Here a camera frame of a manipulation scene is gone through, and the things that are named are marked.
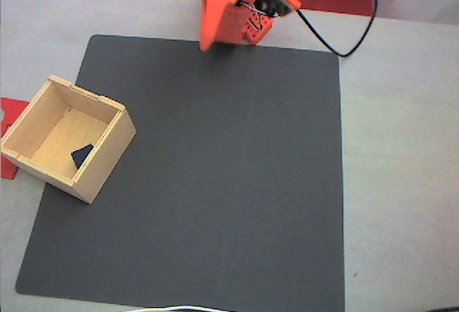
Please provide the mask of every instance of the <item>open wooden box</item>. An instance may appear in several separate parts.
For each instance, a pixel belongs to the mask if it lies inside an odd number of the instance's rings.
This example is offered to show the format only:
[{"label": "open wooden box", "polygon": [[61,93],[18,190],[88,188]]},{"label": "open wooden box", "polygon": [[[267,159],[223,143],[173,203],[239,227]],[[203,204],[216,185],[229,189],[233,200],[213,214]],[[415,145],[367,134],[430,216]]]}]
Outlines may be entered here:
[{"label": "open wooden box", "polygon": [[[136,130],[125,106],[51,75],[1,140],[21,169],[92,203]],[[71,153],[94,145],[77,169]]]}]

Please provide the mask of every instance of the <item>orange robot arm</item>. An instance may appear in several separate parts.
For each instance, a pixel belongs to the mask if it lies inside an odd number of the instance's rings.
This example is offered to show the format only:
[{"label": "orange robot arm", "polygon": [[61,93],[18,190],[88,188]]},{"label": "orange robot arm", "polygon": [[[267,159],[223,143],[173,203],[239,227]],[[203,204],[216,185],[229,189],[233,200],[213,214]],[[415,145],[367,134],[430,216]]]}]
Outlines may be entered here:
[{"label": "orange robot arm", "polygon": [[[202,20],[199,45],[201,50],[213,42],[239,44],[246,38],[257,44],[268,32],[273,18],[254,8],[256,0],[202,0]],[[291,9],[299,9],[299,0],[281,0]]]}]

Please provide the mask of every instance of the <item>gray mat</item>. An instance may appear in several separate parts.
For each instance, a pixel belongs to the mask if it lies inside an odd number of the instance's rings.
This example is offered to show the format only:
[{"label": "gray mat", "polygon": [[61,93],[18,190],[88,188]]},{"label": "gray mat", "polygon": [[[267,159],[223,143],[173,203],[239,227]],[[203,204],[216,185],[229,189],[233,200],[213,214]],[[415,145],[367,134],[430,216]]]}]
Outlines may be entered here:
[{"label": "gray mat", "polygon": [[95,36],[77,84],[137,134],[93,205],[46,185],[19,293],[344,310],[336,57]]}]

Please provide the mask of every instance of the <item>dark triangular block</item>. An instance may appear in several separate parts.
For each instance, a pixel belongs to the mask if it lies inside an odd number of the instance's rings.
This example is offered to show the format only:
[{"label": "dark triangular block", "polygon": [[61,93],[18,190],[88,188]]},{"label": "dark triangular block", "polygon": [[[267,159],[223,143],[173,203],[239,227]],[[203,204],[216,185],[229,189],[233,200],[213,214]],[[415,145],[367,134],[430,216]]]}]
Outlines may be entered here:
[{"label": "dark triangular block", "polygon": [[72,158],[77,168],[80,168],[81,164],[83,164],[83,161],[86,159],[87,155],[89,154],[89,152],[92,151],[93,148],[94,146],[89,144],[81,149],[72,152]]}]

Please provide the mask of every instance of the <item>table surface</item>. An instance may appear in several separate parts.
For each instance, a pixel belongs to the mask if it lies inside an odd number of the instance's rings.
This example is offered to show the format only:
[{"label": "table surface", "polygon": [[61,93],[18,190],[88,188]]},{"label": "table surface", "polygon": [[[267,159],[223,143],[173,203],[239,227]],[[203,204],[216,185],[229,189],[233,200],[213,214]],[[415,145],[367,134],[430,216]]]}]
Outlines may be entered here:
[{"label": "table surface", "polygon": [[[343,49],[367,22],[307,13]],[[199,18],[194,0],[1,0],[1,96],[30,100],[49,74],[75,81],[94,34],[197,40]],[[260,45],[323,50],[295,15]],[[340,61],[347,311],[459,305],[458,67],[459,26],[391,19]],[[43,188],[21,170],[1,180],[1,307],[128,310],[16,293]]]}]

